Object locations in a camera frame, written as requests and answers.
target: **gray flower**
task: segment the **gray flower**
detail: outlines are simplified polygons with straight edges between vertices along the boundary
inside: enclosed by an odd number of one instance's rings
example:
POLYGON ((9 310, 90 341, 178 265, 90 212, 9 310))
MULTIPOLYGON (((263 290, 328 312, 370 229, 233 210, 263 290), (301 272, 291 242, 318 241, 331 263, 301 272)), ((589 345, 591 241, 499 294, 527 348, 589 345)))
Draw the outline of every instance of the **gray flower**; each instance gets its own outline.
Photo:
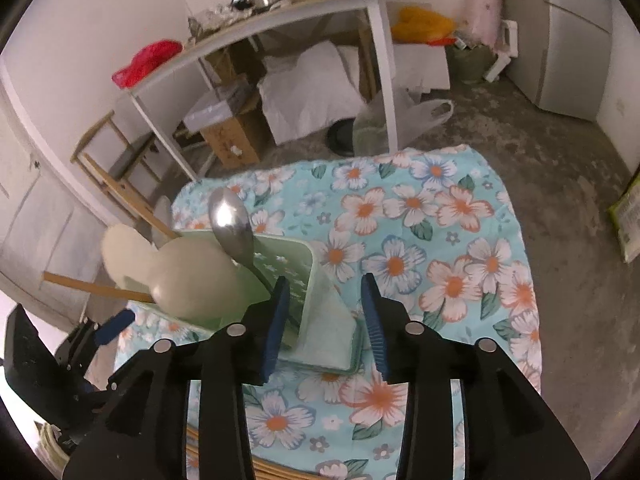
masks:
POLYGON ((458 238, 458 233, 452 233, 451 231, 447 231, 447 237, 445 238, 446 242, 449 242, 452 246, 460 243, 460 238, 458 238))
POLYGON ((386 460, 388 458, 391 458, 391 455, 394 451, 395 449, 389 447, 389 444, 383 444, 382 446, 377 447, 373 450, 373 460, 386 460))
POLYGON ((329 443, 326 441, 324 436, 319 436, 318 438, 309 439, 309 449, 311 451, 324 453, 324 450, 327 449, 328 447, 329 447, 329 443))
POLYGON ((318 218, 318 223, 320 225, 322 224, 328 224, 331 221, 331 213, 320 213, 316 218, 318 218))

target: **red plastic bag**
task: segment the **red plastic bag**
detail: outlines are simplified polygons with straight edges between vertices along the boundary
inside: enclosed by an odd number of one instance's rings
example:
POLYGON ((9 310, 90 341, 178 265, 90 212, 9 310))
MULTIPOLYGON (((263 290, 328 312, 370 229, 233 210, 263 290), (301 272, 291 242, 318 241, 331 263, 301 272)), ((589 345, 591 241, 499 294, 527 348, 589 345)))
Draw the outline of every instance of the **red plastic bag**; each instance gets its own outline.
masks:
POLYGON ((156 41, 140 50, 131 60, 131 64, 118 70, 111 76, 111 80, 118 88, 132 88, 181 51, 182 44, 178 41, 156 41))

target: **white table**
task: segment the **white table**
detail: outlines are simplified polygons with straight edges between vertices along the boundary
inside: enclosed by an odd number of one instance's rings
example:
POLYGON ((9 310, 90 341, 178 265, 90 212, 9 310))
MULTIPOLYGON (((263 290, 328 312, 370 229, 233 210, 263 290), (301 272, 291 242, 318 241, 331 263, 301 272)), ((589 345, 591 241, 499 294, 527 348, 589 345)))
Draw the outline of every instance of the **white table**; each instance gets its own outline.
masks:
MULTIPOLYGON (((366 10, 369 17, 373 43, 378 60, 378 70, 380 72, 382 97, 385 104, 389 152, 395 153, 398 150, 398 132, 396 131, 396 114, 394 111, 391 81, 396 74, 396 63, 394 60, 388 15, 386 14, 386 0, 299 0, 290 5, 257 14, 247 20, 220 30, 212 36, 209 36, 206 40, 197 43, 193 47, 171 58, 136 86, 129 89, 130 98, 152 131, 167 148, 167 151, 169 151, 175 161, 180 164, 184 173, 186 173, 191 180, 198 180, 204 177, 204 173, 209 169, 208 165, 205 164, 199 174, 194 171, 180 153, 180 149, 174 141, 172 133, 163 131, 162 128, 153 121, 140 98, 140 94, 176 70, 194 62, 199 63, 202 75, 207 85, 211 88, 209 77, 202 66, 202 58, 207 54, 220 50, 236 41, 260 34, 270 28, 280 27, 287 23, 298 22, 308 18, 333 14, 335 12, 344 12, 346 10, 366 10)), ((210 157, 208 161, 209 165, 212 160, 213 158, 210 157)))

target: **yellow plastic bag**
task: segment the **yellow plastic bag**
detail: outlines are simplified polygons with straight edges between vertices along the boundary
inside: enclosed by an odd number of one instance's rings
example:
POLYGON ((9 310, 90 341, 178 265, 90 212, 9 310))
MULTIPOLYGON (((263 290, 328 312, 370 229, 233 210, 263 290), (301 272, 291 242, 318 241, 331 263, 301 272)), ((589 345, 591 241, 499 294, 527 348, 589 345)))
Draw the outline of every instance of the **yellow plastic bag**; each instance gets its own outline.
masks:
POLYGON ((442 40, 456 30, 456 22, 432 10, 403 7, 399 21, 391 27, 391 36, 398 43, 429 43, 442 40))

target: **orange flower center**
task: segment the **orange flower center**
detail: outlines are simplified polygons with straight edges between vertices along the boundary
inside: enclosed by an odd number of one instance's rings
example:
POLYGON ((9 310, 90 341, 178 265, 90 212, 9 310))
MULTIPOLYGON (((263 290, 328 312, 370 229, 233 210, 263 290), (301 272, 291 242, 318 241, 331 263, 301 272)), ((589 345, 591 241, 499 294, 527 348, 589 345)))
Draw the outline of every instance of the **orange flower center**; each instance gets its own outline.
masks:
POLYGON ((282 415, 272 416, 267 419, 267 428, 271 431, 283 431, 287 429, 289 422, 282 415))
POLYGON ((516 285, 516 301, 520 304, 533 304, 533 290, 527 283, 516 285))
POLYGON ((324 374, 321 374, 321 377, 322 377, 322 382, 325 382, 325 383, 337 383, 340 380, 340 375, 338 374, 324 373, 324 374))
POLYGON ((373 213, 373 205, 369 203, 360 204, 358 206, 358 218, 367 218, 373 213))
POLYGON ((404 272, 404 261, 400 256, 392 256, 386 261, 386 270, 392 276, 400 276, 404 272))
POLYGON ((498 272, 499 268, 500 268, 500 262, 498 261, 498 258, 496 258, 495 256, 490 256, 489 258, 487 258, 486 260, 487 272, 498 272))
POLYGON ((393 388, 387 384, 375 384, 371 393, 367 395, 366 405, 387 412, 393 407, 395 400, 396 394, 393 388))
POLYGON ((469 207, 469 204, 466 203, 464 200, 456 200, 454 207, 456 208, 456 211, 458 212, 459 215, 471 214, 471 208, 469 207))
POLYGON ((411 208, 411 209, 420 209, 422 207, 422 202, 420 202, 420 199, 415 196, 411 196, 407 198, 404 201, 404 203, 408 208, 411 208))
POLYGON ((457 298, 462 292, 462 287, 465 285, 465 282, 462 278, 457 276, 451 276, 447 280, 447 285, 445 287, 445 294, 450 298, 457 298))
POLYGON ((330 264, 338 265, 344 260, 344 251, 342 249, 329 249, 327 258, 330 264))

